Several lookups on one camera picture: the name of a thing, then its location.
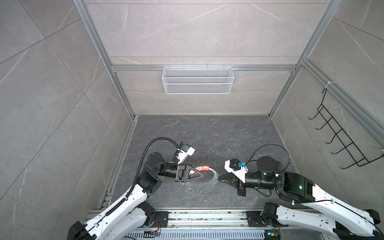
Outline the metal keyring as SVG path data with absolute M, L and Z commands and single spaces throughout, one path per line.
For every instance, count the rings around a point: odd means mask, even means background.
M 202 179 L 184 183 L 184 186 L 191 192 L 201 194 L 209 192 L 212 188 L 216 187 L 218 184 L 218 173 L 212 168 L 208 168 L 203 173 L 204 177 Z

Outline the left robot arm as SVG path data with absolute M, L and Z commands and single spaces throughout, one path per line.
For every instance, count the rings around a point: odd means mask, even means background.
M 185 164 L 185 159 L 192 156 L 194 148 L 180 144 L 170 162 L 166 162 L 158 153 L 144 152 L 139 163 L 133 184 L 107 209 L 86 223 L 77 221 L 70 229 L 69 240 L 120 240 L 128 232 L 139 227 L 150 227 L 160 223 L 156 220 L 155 209 L 147 203 L 162 184 L 161 176 L 174 178 L 176 182 L 190 182 L 204 177 L 208 166 L 193 167 Z

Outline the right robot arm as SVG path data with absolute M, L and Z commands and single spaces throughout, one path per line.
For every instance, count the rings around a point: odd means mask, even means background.
M 340 240 L 382 240 L 383 232 L 378 228 L 381 222 L 377 211 L 355 208 L 323 190 L 310 179 L 287 172 L 282 163 L 270 156 L 255 160 L 257 171 L 250 173 L 249 163 L 231 159 L 225 162 L 227 174 L 219 180 L 237 190 L 239 196 L 246 196 L 247 189 L 275 191 L 278 197 L 292 205 L 314 209 L 317 213 L 290 209 L 272 202 L 265 203 L 260 220 L 264 225 L 297 226 L 308 228 Z

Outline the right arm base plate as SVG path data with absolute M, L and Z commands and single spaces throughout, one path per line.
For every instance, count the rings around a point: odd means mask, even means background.
M 249 227 L 287 227 L 277 221 L 275 210 L 246 211 Z

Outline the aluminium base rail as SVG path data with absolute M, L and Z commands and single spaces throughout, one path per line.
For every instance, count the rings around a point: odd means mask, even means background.
M 286 207 L 266 207 L 275 210 L 277 221 L 287 227 L 311 229 L 318 232 L 332 232 L 336 227 L 334 221 L 324 214 L 309 209 L 289 209 Z M 283 228 L 283 227 L 249 227 L 246 211 L 264 210 L 165 210 L 170 212 L 167 228 Z

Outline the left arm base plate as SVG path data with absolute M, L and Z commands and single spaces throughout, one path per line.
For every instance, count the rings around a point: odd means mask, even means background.
M 149 227 L 157 228 L 157 225 L 160 224 L 160 228 L 166 228 L 168 226 L 169 214 L 170 212 L 167 211 L 155 212 L 154 218 L 150 220 L 151 225 Z

